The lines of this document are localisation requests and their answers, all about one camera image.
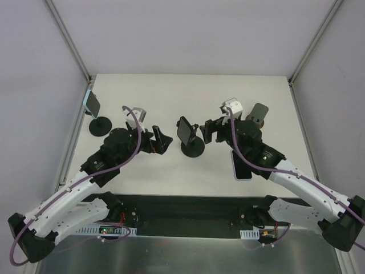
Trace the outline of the black phone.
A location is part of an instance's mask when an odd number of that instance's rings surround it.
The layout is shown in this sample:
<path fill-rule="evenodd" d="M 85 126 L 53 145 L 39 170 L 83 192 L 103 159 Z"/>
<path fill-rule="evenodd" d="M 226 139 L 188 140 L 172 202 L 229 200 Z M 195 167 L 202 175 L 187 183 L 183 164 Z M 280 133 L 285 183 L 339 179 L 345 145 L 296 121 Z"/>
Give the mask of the black phone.
<path fill-rule="evenodd" d="M 177 122 L 177 136 L 184 145 L 190 142 L 190 136 L 192 135 L 193 128 L 188 122 L 186 117 L 181 116 Z"/>

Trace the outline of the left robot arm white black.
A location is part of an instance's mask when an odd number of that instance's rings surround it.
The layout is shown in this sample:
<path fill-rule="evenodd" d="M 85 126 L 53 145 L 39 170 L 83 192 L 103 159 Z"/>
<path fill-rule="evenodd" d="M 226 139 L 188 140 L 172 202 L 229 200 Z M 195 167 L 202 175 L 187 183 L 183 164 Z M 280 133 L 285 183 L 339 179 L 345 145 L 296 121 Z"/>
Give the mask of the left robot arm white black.
<path fill-rule="evenodd" d="M 11 215 L 8 219 L 14 238 L 9 254 L 11 264 L 20 266 L 14 260 L 16 246 L 28 262 L 36 263 L 79 228 L 102 220 L 117 221 L 121 202 L 111 192 L 100 194 L 83 209 L 74 207 L 118 176 L 122 166 L 139 152 L 164 154 L 173 139 L 164 135 L 158 126 L 152 129 L 152 132 L 131 126 L 113 129 L 69 183 L 29 213 Z"/>

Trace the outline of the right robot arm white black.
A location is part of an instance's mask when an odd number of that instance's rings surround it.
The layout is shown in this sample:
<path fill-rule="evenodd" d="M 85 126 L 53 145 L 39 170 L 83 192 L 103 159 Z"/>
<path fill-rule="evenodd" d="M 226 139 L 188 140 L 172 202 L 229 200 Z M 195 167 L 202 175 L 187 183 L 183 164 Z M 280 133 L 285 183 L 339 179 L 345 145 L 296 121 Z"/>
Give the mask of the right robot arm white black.
<path fill-rule="evenodd" d="M 334 248 L 348 252 L 364 227 L 364 199 L 348 197 L 319 181 L 308 178 L 284 154 L 262 141 L 262 132 L 251 120 L 230 120 L 221 117 L 207 120 L 200 126 L 204 142 L 227 143 L 250 172 L 270 180 L 307 203 L 307 206 L 286 204 L 272 197 L 271 203 L 257 210 L 263 225 L 281 221 L 297 224 L 321 233 Z"/>

